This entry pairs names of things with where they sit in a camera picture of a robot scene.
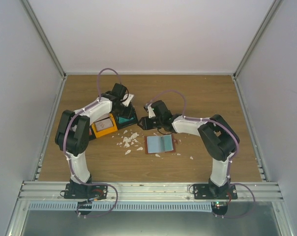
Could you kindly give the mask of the brown leather card holder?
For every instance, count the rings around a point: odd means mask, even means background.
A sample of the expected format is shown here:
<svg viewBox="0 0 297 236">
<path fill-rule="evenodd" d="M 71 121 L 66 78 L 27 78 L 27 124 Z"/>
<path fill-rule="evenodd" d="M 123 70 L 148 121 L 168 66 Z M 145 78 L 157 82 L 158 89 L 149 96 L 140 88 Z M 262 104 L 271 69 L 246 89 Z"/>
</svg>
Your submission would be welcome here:
<svg viewBox="0 0 297 236">
<path fill-rule="evenodd" d="M 172 135 L 173 139 L 173 151 L 169 152 L 164 152 L 162 150 L 162 145 L 161 145 L 161 137 L 163 136 L 145 136 L 144 141 L 145 141 L 145 153 L 146 154 L 159 154 L 159 153 L 172 153 L 176 152 L 176 144 L 178 141 L 175 139 L 174 135 Z"/>
</svg>

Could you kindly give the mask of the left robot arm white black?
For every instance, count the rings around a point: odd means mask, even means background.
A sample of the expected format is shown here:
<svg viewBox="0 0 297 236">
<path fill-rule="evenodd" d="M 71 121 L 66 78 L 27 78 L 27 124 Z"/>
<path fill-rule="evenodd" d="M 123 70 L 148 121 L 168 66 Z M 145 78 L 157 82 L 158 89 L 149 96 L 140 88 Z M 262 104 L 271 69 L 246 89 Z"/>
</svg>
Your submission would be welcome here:
<svg viewBox="0 0 297 236">
<path fill-rule="evenodd" d="M 69 183 L 60 193 L 65 199 L 94 201 L 106 198 L 108 185 L 93 184 L 87 167 L 86 149 L 89 144 L 90 126 L 102 116 L 109 114 L 131 118 L 133 99 L 134 95 L 127 87 L 116 83 L 111 91 L 101 94 L 87 106 L 75 111 L 63 111 L 55 143 L 64 153 L 71 173 Z"/>
</svg>

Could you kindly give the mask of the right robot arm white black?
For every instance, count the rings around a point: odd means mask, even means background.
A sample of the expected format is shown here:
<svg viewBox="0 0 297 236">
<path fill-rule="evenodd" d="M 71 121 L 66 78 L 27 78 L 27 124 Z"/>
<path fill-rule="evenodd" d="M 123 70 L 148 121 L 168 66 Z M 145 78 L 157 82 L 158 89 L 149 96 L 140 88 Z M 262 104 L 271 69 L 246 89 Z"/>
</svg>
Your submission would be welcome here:
<svg viewBox="0 0 297 236">
<path fill-rule="evenodd" d="M 198 136 L 212 157 L 212 172 L 208 180 L 209 194 L 220 199 L 231 188 L 230 168 L 239 151 L 240 139 L 220 115 L 210 118 L 192 118 L 172 114 L 161 100 L 144 107 L 148 116 L 140 118 L 138 126 L 143 130 L 163 128 L 169 133 Z"/>
</svg>

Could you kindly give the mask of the black bin with teal cards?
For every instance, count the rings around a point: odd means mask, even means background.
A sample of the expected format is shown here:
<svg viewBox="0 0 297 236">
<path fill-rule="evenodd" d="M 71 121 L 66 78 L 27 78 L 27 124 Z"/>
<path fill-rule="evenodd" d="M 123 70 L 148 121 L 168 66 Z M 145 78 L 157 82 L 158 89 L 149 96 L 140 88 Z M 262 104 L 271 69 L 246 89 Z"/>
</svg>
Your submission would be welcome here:
<svg viewBox="0 0 297 236">
<path fill-rule="evenodd" d="M 123 117 L 123 118 L 131 118 L 131 117 L 133 117 L 134 120 L 132 122 L 128 122 L 128 123 L 124 123 L 124 124 L 119 124 L 117 117 Z M 121 130 L 123 128 L 129 127 L 131 125 L 135 125 L 135 124 L 138 123 L 138 118 L 137 118 L 137 115 L 136 115 L 136 111 L 135 111 L 135 108 L 134 108 L 134 106 L 133 106 L 132 103 L 131 103 L 131 114 L 129 116 L 118 116 L 117 114 L 114 114 L 114 119 L 115 119 L 115 123 L 116 123 L 116 126 L 117 126 L 118 130 Z"/>
</svg>

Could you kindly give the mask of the yellow bin with white cards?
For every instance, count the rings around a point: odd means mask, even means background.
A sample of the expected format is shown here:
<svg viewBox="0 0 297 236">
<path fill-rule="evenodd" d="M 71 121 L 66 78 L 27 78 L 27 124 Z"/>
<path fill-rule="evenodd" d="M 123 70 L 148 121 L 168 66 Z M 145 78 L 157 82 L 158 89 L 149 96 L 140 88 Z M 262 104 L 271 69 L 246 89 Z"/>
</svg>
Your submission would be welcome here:
<svg viewBox="0 0 297 236">
<path fill-rule="evenodd" d="M 89 139 L 94 140 L 118 131 L 115 118 L 112 114 L 101 116 L 89 127 Z"/>
</svg>

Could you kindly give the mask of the aluminium front rail frame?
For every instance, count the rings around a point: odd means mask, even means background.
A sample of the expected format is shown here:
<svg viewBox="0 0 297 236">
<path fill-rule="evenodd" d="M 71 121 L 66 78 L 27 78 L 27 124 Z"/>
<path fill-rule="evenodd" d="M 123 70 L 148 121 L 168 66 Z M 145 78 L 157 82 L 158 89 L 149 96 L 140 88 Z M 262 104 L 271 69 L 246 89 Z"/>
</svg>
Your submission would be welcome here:
<svg viewBox="0 0 297 236">
<path fill-rule="evenodd" d="M 271 203 L 275 223 L 280 235 L 293 236 L 294 231 L 284 206 L 284 199 L 276 182 L 245 182 L 236 185 L 229 193 L 215 199 L 206 191 L 204 183 L 190 182 L 113 182 L 117 189 L 107 190 L 107 198 L 100 202 L 221 202 Z M 19 190 L 17 203 L 6 231 L 8 236 L 20 236 L 33 201 L 78 202 L 77 199 L 64 199 L 60 192 L 66 187 L 64 181 L 24 181 Z"/>
</svg>

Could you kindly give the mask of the left aluminium corner post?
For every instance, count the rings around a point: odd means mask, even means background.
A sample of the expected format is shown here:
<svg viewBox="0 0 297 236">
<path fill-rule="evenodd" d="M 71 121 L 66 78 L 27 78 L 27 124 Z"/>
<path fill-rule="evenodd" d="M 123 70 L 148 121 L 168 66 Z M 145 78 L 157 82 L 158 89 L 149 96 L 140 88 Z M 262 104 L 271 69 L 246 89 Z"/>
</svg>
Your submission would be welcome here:
<svg viewBox="0 0 297 236">
<path fill-rule="evenodd" d="M 28 15 L 28 17 L 30 18 L 30 21 L 32 22 L 33 26 L 35 27 L 35 30 L 37 31 L 43 45 L 45 46 L 48 54 L 50 55 L 56 69 L 58 70 L 59 74 L 61 75 L 62 79 L 65 80 L 66 79 L 66 73 L 53 49 L 53 47 L 51 46 L 51 43 L 43 29 L 43 27 L 41 26 L 36 13 L 33 9 L 33 7 L 31 6 L 30 2 L 28 0 L 20 0 L 20 3 L 22 4 L 26 14 Z"/>
</svg>

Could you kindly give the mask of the aluminium corner post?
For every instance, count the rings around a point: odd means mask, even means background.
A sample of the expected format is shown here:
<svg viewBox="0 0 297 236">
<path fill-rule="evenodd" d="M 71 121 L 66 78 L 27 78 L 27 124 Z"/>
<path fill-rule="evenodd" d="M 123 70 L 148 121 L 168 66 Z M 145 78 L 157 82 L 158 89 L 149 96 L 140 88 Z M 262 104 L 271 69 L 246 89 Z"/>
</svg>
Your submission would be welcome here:
<svg viewBox="0 0 297 236">
<path fill-rule="evenodd" d="M 239 65 L 237 66 L 235 72 L 233 73 L 233 80 L 236 80 L 239 74 L 241 73 L 243 67 L 245 66 L 246 62 L 248 61 L 249 57 L 253 53 L 253 50 L 258 45 L 261 37 L 265 33 L 267 27 L 271 23 L 274 15 L 278 11 L 280 5 L 282 4 L 283 0 L 273 0 L 267 13 L 265 14 L 262 22 L 260 23 L 256 33 L 254 34 L 253 39 L 251 40 L 248 48 L 246 49 L 242 59 L 240 60 Z"/>
<path fill-rule="evenodd" d="M 45 46 L 48 54 L 50 55 L 56 69 L 58 70 L 59 74 L 61 75 L 62 79 L 65 80 L 66 79 L 66 73 L 53 49 L 53 47 L 51 46 L 51 43 L 43 29 L 43 27 L 41 26 L 36 13 L 33 9 L 33 7 L 31 6 L 30 2 L 28 0 L 20 0 L 20 3 L 22 4 L 26 14 L 28 15 L 28 17 L 30 18 L 30 21 L 32 22 L 33 26 L 35 27 L 35 30 L 37 31 L 43 45 Z"/>
</svg>

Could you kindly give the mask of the right aluminium corner post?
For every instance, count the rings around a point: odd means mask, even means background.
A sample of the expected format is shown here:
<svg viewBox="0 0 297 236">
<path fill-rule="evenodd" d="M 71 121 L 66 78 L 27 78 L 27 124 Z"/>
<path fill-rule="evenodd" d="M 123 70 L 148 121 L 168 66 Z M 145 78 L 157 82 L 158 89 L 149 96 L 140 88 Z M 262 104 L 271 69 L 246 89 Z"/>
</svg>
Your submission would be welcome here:
<svg viewBox="0 0 297 236">
<path fill-rule="evenodd" d="M 283 0 L 273 0 L 267 13 L 265 14 L 262 22 L 260 23 L 256 33 L 254 34 L 253 39 L 251 40 L 248 48 L 246 49 L 242 59 L 240 60 L 239 65 L 237 66 L 235 72 L 233 73 L 233 80 L 236 80 L 239 74 L 241 73 L 243 67 L 245 66 L 246 62 L 248 61 L 249 57 L 253 53 L 253 50 L 258 45 L 261 37 L 265 33 L 267 27 L 271 23 L 274 15 L 278 11 L 280 5 L 282 4 Z"/>
</svg>

